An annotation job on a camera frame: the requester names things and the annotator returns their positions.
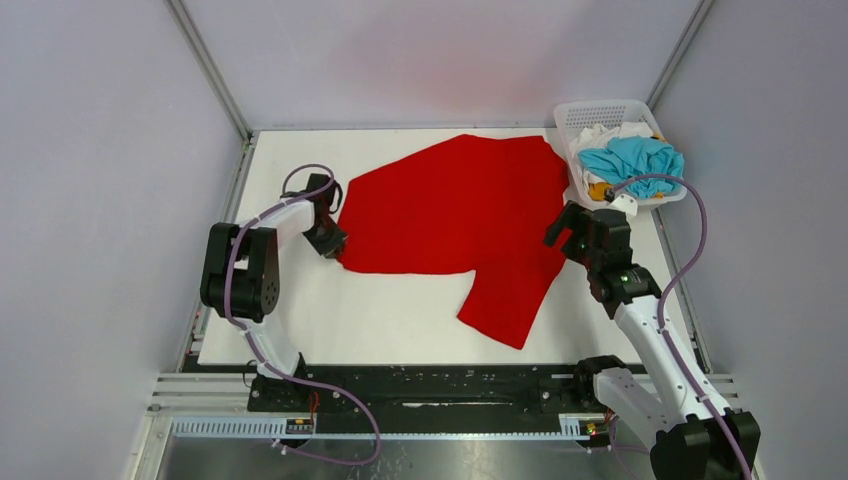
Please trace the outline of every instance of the laundry basket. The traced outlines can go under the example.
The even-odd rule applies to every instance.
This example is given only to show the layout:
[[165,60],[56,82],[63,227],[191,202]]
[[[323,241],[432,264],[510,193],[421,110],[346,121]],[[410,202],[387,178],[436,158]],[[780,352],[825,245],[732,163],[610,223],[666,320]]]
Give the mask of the laundry basket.
[[[592,210],[603,208],[607,202],[596,202],[589,197],[589,192],[583,188],[583,165],[580,159],[571,152],[568,144],[580,135],[584,128],[596,123],[607,128],[621,126],[622,122],[646,122],[654,133],[660,132],[660,127],[651,110],[639,100],[589,100],[557,105],[554,109],[554,120],[557,131],[562,139],[565,150],[565,160],[568,163],[568,173],[571,184],[577,190],[578,201],[581,205]],[[663,198],[638,198],[636,204],[639,212],[653,210],[665,203],[676,202],[686,196],[686,189],[677,185],[674,190]]]

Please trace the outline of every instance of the red sweater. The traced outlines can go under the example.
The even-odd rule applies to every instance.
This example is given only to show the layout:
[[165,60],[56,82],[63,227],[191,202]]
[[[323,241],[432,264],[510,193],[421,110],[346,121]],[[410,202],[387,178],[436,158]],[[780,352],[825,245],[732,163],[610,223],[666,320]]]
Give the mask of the red sweater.
[[350,182],[340,261],[360,273],[475,270],[458,318],[521,349],[565,261],[542,239],[567,186],[542,137],[461,135]]

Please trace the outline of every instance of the white table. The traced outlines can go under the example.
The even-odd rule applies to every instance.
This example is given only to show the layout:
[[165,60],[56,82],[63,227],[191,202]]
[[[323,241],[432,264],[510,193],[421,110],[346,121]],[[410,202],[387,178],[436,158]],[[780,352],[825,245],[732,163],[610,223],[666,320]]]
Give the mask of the white table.
[[[542,135],[563,154],[556,130],[542,128],[262,132],[238,219],[275,203],[283,178],[304,163],[329,166],[347,191],[352,178],[463,133],[490,138]],[[307,176],[308,172],[299,173],[290,188],[305,186]],[[669,270],[653,218],[641,214],[630,225],[634,261],[665,286]],[[310,364],[576,363],[604,354],[639,363],[627,338],[589,294],[585,270],[573,262],[566,262],[551,285],[522,350],[496,342],[456,318],[471,289],[473,272],[444,276],[348,272],[339,263],[320,258],[301,236],[280,253],[280,277],[275,312]],[[685,337],[676,295],[669,298],[667,308]],[[236,330],[211,312],[199,363],[244,364],[252,358]]]

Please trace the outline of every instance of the gray wall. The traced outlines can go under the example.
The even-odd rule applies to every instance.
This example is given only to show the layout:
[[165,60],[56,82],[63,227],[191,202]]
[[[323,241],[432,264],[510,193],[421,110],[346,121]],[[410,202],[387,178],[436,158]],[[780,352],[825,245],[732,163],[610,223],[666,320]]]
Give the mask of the gray wall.
[[0,477],[115,479],[239,140],[161,1],[0,6]]
[[[720,1],[656,111],[709,209],[689,286],[769,480],[845,477],[846,19],[838,0]],[[665,213],[690,255],[683,203]]]
[[698,0],[189,0],[255,129],[553,125],[646,100]]

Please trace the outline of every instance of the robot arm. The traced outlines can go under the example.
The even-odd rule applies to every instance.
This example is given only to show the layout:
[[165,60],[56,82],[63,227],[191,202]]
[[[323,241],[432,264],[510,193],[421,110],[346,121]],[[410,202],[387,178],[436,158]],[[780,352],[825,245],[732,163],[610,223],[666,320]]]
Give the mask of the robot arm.
[[[651,450],[658,480],[741,478],[727,438],[682,368],[692,373],[705,396],[723,413],[749,466],[756,455],[759,426],[750,413],[730,409],[698,368],[667,315],[660,326],[657,306],[661,292],[651,273],[632,262],[630,225],[624,213],[611,209],[593,212],[568,202],[548,229],[545,244],[553,246],[565,230],[571,235],[562,252],[586,268],[592,296],[633,344],[659,397],[634,381],[621,360],[607,356],[578,363],[575,385],[580,400],[605,405],[628,424]],[[674,358],[665,332],[682,362]]]
[[[306,190],[286,193],[283,197],[314,192],[330,181],[327,175],[312,174]],[[278,210],[248,230],[239,247],[238,258],[240,261],[246,260],[247,265],[244,268],[237,266],[233,271],[230,296],[233,317],[247,320],[244,322],[247,329],[241,331],[242,335],[250,333],[250,338],[264,352],[267,362],[287,375],[294,374],[301,364],[301,354],[289,342],[282,322],[275,318],[265,318],[274,310],[279,299],[278,252],[294,237],[303,234],[320,255],[335,258],[341,253],[347,234],[330,217],[330,205],[335,200],[337,190],[341,192],[338,184],[323,194]],[[209,232],[206,247],[200,299],[204,305],[214,308],[221,317],[224,317],[227,261],[238,231],[239,225],[217,223]],[[265,368],[265,363],[259,364],[257,371],[266,377],[278,378]]]

